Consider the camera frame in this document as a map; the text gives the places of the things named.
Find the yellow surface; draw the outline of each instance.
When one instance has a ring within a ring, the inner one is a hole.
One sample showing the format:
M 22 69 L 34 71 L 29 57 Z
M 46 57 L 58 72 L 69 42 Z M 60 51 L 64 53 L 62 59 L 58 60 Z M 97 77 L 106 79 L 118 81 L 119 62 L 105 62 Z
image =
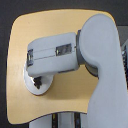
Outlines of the yellow surface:
M 41 96 L 35 96 L 27 90 L 23 67 L 27 45 L 31 41 L 61 33 L 77 33 L 89 17 L 98 13 L 111 17 L 108 13 L 98 11 L 54 10 L 16 19 L 11 31 L 7 64 L 7 115 L 10 123 L 25 123 L 60 111 L 87 112 L 98 79 L 91 76 L 85 66 L 76 72 L 55 75 L 50 89 Z

